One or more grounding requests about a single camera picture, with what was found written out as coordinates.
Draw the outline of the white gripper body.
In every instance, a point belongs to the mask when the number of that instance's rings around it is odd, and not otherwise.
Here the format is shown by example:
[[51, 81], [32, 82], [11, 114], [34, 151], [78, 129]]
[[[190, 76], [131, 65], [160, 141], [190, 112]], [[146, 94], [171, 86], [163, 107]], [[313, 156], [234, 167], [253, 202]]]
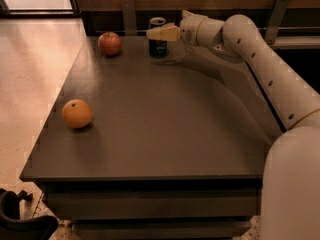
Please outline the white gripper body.
[[194, 14], [187, 10], [182, 11], [182, 20], [180, 21], [181, 39], [184, 43], [196, 46], [197, 33], [201, 23], [206, 19], [206, 16]]

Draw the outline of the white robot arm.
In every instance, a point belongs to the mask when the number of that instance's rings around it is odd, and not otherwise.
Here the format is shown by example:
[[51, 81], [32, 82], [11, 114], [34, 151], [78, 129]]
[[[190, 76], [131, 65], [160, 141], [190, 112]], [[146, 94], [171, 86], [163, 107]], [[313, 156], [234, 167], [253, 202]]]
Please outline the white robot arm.
[[220, 21], [183, 11], [178, 25], [154, 27], [146, 35], [150, 40], [182, 40], [249, 65], [286, 129], [266, 158], [260, 240], [320, 240], [320, 95], [244, 15]]

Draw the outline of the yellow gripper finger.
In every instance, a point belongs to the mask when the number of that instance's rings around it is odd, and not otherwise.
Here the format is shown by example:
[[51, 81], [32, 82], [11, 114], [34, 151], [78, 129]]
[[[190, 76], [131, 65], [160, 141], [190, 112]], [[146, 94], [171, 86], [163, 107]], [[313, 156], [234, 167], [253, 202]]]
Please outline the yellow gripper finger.
[[180, 29], [173, 24], [165, 24], [149, 29], [146, 36], [150, 40], [175, 42], [180, 39]]

